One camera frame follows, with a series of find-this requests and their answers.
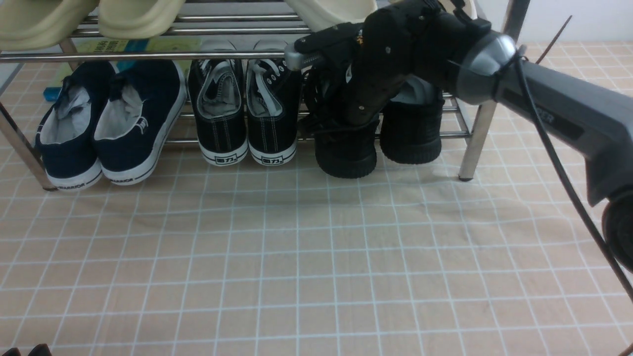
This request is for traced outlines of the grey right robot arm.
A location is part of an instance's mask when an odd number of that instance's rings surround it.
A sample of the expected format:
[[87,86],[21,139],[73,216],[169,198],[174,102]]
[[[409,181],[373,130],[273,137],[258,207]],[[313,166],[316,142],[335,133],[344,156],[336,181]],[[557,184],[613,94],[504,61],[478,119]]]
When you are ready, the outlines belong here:
[[307,134],[368,126],[410,77],[468,104],[494,101],[583,155],[587,200],[603,213],[608,257],[632,269],[632,99],[543,67],[509,36],[436,0],[403,0],[362,23],[340,23],[285,48],[292,71],[351,71],[319,98],[299,127]]

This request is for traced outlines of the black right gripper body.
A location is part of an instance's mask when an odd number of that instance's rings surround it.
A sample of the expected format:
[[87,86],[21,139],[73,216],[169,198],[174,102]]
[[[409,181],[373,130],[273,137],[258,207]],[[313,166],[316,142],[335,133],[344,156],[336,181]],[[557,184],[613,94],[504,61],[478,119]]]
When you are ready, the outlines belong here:
[[333,88],[307,103],[302,127],[365,127],[410,77],[458,96],[457,80],[492,35],[491,24],[436,0],[404,0],[362,23],[341,23],[296,40],[285,50],[289,68],[330,75]]

